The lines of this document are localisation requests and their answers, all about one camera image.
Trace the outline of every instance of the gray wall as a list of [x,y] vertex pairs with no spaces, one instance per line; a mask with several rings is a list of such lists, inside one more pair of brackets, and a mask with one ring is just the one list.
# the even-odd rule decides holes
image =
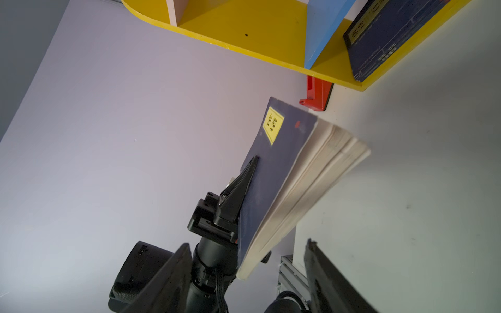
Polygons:
[[[138,240],[169,250],[199,198],[238,175],[268,98],[297,103],[306,77],[71,0],[0,142],[0,312],[108,312]],[[293,236],[227,294],[263,312]]]
[[37,72],[68,1],[0,1],[0,140]]

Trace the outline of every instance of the dark blue book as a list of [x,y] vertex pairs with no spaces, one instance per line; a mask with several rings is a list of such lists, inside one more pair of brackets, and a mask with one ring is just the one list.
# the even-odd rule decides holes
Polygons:
[[238,263],[251,244],[261,221],[289,175],[299,152],[317,123],[317,116],[270,98],[263,122],[242,165],[255,155],[258,165],[240,210]]
[[346,130],[270,98],[258,135],[242,165],[259,160],[240,210],[239,279],[370,150]]
[[353,76],[364,81],[448,0],[369,0],[344,34]]

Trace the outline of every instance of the bookshelf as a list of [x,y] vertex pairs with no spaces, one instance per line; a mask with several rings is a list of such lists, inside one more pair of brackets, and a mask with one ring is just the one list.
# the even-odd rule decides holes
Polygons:
[[311,69],[304,67],[307,5],[297,0],[189,0],[171,25],[166,0],[122,0],[136,17],[152,25],[266,62],[364,91],[470,0],[450,0],[364,82],[351,72],[343,20]]

